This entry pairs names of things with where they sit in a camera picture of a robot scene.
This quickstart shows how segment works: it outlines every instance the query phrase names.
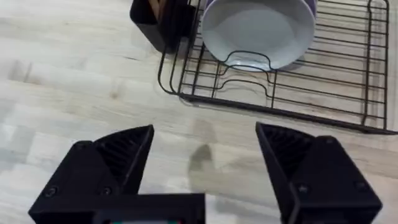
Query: white bowl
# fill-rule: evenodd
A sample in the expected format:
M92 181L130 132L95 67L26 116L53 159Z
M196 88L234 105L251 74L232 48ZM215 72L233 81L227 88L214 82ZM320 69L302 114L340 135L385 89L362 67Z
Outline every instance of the white bowl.
M315 17L304 0L214 0L202 20L211 54L248 71L294 62L309 48L314 32Z

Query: wooden countertop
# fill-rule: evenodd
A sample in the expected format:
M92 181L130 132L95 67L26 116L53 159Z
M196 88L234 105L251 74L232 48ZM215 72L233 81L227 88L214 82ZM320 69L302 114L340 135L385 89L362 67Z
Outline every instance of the wooden countertop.
M397 1L390 4L395 76ZM33 223L28 209L75 141L147 124L155 137L142 193L205 190L208 223L279 223L256 121L338 138L384 204L375 223L398 220L397 136L180 101L158 86L160 53L130 21L130 6L0 0L0 223Z

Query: screw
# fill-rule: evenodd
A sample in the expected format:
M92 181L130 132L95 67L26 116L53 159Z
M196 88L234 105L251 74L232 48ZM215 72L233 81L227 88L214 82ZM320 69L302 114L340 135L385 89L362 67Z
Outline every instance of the screw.
M310 188L305 185L305 184L300 184L297 187L298 192L302 193L302 194L307 194L310 191Z
M51 187L44 193L44 197L53 197L57 192L58 187Z
M357 181L354 184L357 190L364 191L368 189L368 185L363 181Z
M333 143L335 140L333 139L333 138L328 138L327 140L326 140L326 143L327 144L331 144L331 143Z
M112 193L112 189L110 187L104 187L101 191L101 195L110 195Z

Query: dish rack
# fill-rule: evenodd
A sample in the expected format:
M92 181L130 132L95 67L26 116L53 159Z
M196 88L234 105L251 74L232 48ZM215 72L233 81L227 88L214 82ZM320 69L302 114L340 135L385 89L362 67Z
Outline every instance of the dish rack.
M398 134L387 122L394 112L388 99L394 93L388 91L393 83L388 82L387 0L318 0L312 46L293 64L270 72L245 72L215 59L201 38L203 2L189 5L196 6L190 34L178 37L175 54L165 48L160 60L158 81L165 92L192 103Z

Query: wire rack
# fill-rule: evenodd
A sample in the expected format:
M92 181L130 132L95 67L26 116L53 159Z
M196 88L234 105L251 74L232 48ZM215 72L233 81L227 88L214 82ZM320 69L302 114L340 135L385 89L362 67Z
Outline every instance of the wire rack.
M293 64L270 72L244 72L215 59L201 38L201 1L194 5L190 35L181 37L175 55L164 51L160 61L158 81L167 93L362 133L398 134L387 122L394 107L387 105L387 0L318 0L312 46Z

